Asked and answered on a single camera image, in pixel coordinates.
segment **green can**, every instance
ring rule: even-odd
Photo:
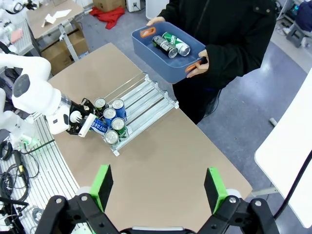
[[[175,35],[166,32],[162,35],[162,37],[174,45],[181,56],[187,56],[190,53],[191,48],[189,45],[177,38]]]
[[[122,118],[115,118],[112,122],[112,128],[118,133],[120,141],[125,140],[129,136],[127,126]]]
[[[119,144],[118,133],[114,130],[109,130],[106,132],[104,140],[111,147],[116,147]]]

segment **cardboard tabletop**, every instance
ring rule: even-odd
[[[58,73],[51,84],[75,102],[94,101],[140,73],[107,44]],[[172,109],[133,139],[119,157],[92,132],[86,138],[64,132],[55,139],[81,187],[92,185],[100,165],[111,164],[114,185],[106,214],[119,230],[183,226],[197,232],[211,215],[204,189],[208,167],[217,167],[226,187],[244,198],[252,190],[180,109]]]
[[[57,18],[54,24],[46,23],[45,26],[42,27],[44,19],[48,14],[53,16],[56,11],[63,11],[69,9],[71,9],[71,12],[67,16]],[[38,39],[43,35],[47,34],[47,32],[52,28],[55,28],[58,25],[60,25],[63,21],[73,18],[76,15],[80,14],[81,12],[83,12],[83,8],[72,0],[67,0],[57,6],[54,6],[53,2],[50,2],[48,5],[43,5],[37,10],[27,11],[28,24],[31,31],[34,34],[35,39]]]

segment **soda can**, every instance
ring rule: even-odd
[[[108,129],[112,128],[112,121],[117,118],[116,116],[116,110],[114,108],[107,108],[104,113],[104,120],[106,122],[106,125]]]
[[[109,107],[108,103],[106,102],[105,98],[103,98],[103,97],[97,98],[94,102],[94,106],[101,114],[103,114],[105,109],[107,109]]]
[[[161,36],[153,37],[153,45],[165,53],[170,59],[173,59],[178,53],[177,48]]]
[[[177,38],[175,35],[166,32],[162,35],[162,37],[174,45],[181,56],[187,56],[190,53],[191,48],[189,45]]]
[[[90,127],[90,130],[96,132],[96,133],[100,133],[101,135],[105,135],[107,130],[108,130],[108,127],[106,124],[104,124],[101,120],[99,120],[98,118],[96,118],[91,127]]]
[[[129,134],[128,129],[122,118],[115,118],[112,122],[112,128],[118,133],[119,140],[125,140]]]
[[[116,147],[119,144],[118,134],[114,130],[109,130],[105,134],[104,139],[105,139],[105,142],[109,144],[111,147]]]
[[[116,99],[112,103],[112,107],[116,110],[116,115],[118,118],[122,118],[125,122],[127,121],[127,113],[123,100]]]

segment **orange handle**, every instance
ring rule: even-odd
[[[154,33],[156,33],[156,28],[155,27],[151,27],[151,28],[148,28],[148,29],[145,29],[145,30],[141,31],[140,36],[142,38],[145,38],[145,37],[148,37],[148,36],[150,36],[150,35],[152,35]]]
[[[186,69],[185,69],[185,72],[190,72],[191,70],[195,69],[196,68],[196,64],[201,64],[201,60],[188,66]]]

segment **floor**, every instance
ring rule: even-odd
[[[105,29],[105,23],[91,15],[84,16],[80,22],[91,51],[113,43],[174,98],[171,86],[134,53],[131,33],[146,24],[144,11],[126,13],[111,30]],[[270,186],[270,181],[254,161],[254,152],[273,129],[269,118],[278,121],[282,117],[306,75],[299,65],[270,42],[262,67],[230,83],[221,93],[218,109],[198,125],[254,189]],[[282,201],[279,194],[268,197],[273,213]],[[277,224],[281,234],[312,232],[312,228],[302,227],[290,208],[285,210]],[[230,228],[227,233],[241,232]]]
[[[285,19],[279,20],[276,24],[275,30],[273,32],[271,42],[277,45],[282,51],[284,51],[289,57],[292,58],[306,73],[311,69],[312,64],[312,38],[308,38],[307,47],[296,48],[292,42],[286,39],[286,35],[282,31],[284,26],[281,23],[286,25],[291,25],[291,23]]]

